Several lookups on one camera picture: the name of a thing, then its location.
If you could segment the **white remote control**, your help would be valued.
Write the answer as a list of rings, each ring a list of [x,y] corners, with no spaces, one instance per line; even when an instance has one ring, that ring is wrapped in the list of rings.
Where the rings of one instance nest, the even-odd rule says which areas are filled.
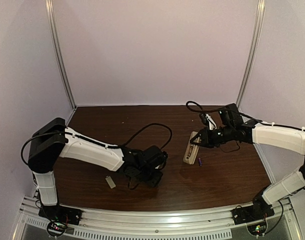
[[[197,158],[200,148],[200,135],[197,131],[192,131],[188,140],[188,144],[183,156],[183,162],[189,165],[193,165]]]

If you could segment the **grey battery cover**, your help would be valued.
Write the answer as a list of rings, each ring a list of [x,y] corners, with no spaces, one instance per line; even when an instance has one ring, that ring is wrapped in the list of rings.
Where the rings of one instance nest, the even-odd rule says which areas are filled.
[[[109,186],[111,189],[114,189],[114,188],[116,187],[115,182],[113,181],[113,179],[112,179],[110,176],[107,176],[107,177],[105,178],[105,180],[106,180],[108,186]]]

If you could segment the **orange AAA battery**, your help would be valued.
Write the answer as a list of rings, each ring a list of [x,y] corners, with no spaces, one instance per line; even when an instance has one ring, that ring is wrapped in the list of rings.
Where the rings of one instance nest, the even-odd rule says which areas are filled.
[[[194,150],[194,146],[193,146],[193,145],[190,145],[190,146],[188,147],[188,155],[191,155],[192,152],[193,152],[193,150]]]

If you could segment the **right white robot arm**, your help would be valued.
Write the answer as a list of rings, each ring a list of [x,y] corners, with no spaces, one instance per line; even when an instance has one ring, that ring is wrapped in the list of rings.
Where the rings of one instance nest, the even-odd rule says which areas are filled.
[[[228,125],[216,129],[205,127],[196,133],[189,143],[205,148],[216,148],[230,141],[270,145],[304,156],[301,167],[262,190],[254,197],[254,205],[271,206],[282,198],[305,189],[305,127],[294,129],[249,120],[236,126]]]

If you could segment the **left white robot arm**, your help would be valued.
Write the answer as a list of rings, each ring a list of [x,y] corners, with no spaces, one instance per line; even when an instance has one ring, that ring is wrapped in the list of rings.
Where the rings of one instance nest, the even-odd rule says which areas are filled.
[[[75,159],[122,173],[152,188],[159,184],[168,159],[168,154],[156,145],[139,150],[90,138],[66,126],[61,117],[40,128],[24,145],[29,146],[25,163],[35,177],[44,207],[59,204],[54,174],[58,158]]]

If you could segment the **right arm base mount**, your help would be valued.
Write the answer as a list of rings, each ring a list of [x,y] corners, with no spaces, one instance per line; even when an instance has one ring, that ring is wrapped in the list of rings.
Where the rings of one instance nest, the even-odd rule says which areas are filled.
[[[235,225],[246,224],[248,233],[258,238],[269,232],[267,218],[274,216],[275,212],[271,207],[261,209],[255,205],[238,205],[231,214]]]

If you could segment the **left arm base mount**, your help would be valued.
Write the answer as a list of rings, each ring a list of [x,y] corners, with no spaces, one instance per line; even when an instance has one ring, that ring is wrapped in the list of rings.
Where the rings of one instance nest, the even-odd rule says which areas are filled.
[[[38,215],[49,221],[46,226],[47,233],[51,237],[58,238],[66,232],[69,227],[68,225],[79,225],[82,211],[77,208],[62,205],[41,205],[39,207]]]

